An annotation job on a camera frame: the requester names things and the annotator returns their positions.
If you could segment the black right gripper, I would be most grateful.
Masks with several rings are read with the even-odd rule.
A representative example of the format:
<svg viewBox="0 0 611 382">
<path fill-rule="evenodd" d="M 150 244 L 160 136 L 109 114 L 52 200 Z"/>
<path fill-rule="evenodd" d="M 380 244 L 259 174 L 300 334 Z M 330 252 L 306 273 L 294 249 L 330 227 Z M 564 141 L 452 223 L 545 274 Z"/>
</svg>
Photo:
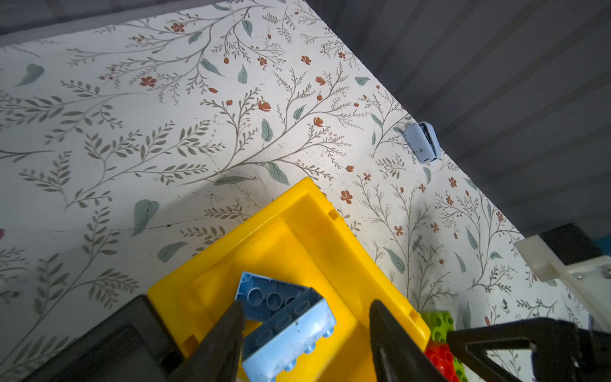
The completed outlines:
<svg viewBox="0 0 611 382">
<path fill-rule="evenodd" d="M 562 282 L 584 305 L 594 328 L 610 331 L 610 235 L 591 238 L 565 224 L 515 243 L 533 274 Z M 488 357 L 492 350 L 529 350 L 537 381 L 609 381 L 610 334 L 572 322 L 533 318 L 447 335 L 451 352 L 486 381 L 517 381 Z"/>
</svg>

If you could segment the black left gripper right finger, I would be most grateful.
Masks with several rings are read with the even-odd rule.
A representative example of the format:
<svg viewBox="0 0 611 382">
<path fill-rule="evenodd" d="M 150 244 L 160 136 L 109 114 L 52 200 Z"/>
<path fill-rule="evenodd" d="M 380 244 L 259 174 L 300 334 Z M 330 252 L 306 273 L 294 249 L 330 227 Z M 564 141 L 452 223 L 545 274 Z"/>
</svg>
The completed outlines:
<svg viewBox="0 0 611 382">
<path fill-rule="evenodd" d="M 370 306 L 369 320 L 373 364 L 379 382 L 446 381 L 380 300 Z"/>
</svg>

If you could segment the green lego brick right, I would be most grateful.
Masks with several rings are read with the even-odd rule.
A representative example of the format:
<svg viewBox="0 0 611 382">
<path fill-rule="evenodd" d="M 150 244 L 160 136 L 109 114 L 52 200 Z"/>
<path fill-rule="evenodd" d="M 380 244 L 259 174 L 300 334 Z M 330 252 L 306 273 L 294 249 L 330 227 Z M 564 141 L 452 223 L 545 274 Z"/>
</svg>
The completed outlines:
<svg viewBox="0 0 611 382">
<path fill-rule="evenodd" d="M 454 320 L 447 310 L 430 310 L 421 313 L 423 320 L 431 331 L 430 341 L 447 343 L 447 335 L 454 331 Z M 461 382 L 468 382 L 464 365 L 453 354 L 453 363 Z"/>
</svg>

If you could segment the black bin middle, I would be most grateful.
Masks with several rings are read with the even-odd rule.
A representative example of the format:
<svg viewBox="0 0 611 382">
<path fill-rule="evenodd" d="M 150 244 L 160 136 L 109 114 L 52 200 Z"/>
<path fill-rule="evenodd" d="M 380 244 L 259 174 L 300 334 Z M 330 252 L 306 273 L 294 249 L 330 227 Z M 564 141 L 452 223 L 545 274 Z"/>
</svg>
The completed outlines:
<svg viewBox="0 0 611 382">
<path fill-rule="evenodd" d="M 144 294 L 32 372 L 26 381 L 165 381 L 184 361 Z"/>
</svg>

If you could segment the blue lego brick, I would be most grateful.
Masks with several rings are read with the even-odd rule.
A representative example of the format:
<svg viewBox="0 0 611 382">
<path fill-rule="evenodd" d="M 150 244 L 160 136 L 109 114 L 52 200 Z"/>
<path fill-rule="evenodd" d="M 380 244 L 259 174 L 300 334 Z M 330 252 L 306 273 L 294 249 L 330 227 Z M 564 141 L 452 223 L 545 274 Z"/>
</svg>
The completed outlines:
<svg viewBox="0 0 611 382">
<path fill-rule="evenodd" d="M 263 322 L 243 340 L 242 368 L 250 381 L 274 381 L 290 372 L 303 354 L 315 351 L 321 338 L 334 334 L 337 320 L 313 288 Z"/>
<path fill-rule="evenodd" d="M 307 286 L 243 272 L 235 301 L 243 303 L 247 321 L 265 322 L 307 289 Z"/>
</svg>

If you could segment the red lego brick small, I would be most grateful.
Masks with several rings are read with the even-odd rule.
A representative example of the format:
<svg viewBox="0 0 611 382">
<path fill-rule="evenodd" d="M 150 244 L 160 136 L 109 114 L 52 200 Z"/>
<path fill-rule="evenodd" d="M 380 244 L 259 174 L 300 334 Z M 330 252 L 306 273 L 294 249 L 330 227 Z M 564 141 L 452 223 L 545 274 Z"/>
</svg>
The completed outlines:
<svg viewBox="0 0 611 382">
<path fill-rule="evenodd" d="M 425 349 L 426 357 L 447 381 L 460 382 L 453 363 L 453 353 L 447 343 L 430 341 Z"/>
</svg>

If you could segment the light blue stapler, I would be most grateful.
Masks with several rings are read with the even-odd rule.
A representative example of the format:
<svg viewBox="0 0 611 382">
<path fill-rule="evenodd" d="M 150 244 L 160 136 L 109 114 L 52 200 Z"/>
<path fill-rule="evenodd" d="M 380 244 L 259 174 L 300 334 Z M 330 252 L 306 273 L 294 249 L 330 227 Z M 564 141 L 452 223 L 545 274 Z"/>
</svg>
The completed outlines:
<svg viewBox="0 0 611 382">
<path fill-rule="evenodd" d="M 415 157 L 424 164 L 442 159 L 442 149 L 434 127 L 428 122 L 409 124 L 404 131 L 404 138 Z"/>
</svg>

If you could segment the yellow plastic bin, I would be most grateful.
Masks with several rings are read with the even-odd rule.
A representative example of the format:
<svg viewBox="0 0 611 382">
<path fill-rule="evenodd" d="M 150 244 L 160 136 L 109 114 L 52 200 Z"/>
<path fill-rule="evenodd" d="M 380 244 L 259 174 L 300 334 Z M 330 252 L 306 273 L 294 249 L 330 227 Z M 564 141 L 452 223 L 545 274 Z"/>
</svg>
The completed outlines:
<svg viewBox="0 0 611 382">
<path fill-rule="evenodd" d="M 305 178 L 167 275 L 148 295 L 190 356 L 235 299 L 243 272 L 312 287 L 337 319 L 334 334 L 281 381 L 373 381 L 369 309 L 380 301 L 420 348 L 431 331 L 376 266 L 314 182 Z"/>
</svg>

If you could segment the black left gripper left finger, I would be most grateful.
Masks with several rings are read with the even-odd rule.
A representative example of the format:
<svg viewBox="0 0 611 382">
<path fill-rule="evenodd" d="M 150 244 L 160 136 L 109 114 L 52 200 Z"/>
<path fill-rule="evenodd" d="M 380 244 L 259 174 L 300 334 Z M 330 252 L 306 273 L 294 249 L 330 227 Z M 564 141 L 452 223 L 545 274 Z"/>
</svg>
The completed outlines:
<svg viewBox="0 0 611 382">
<path fill-rule="evenodd" d="M 243 303 L 235 301 L 167 381 L 236 381 L 245 329 Z"/>
</svg>

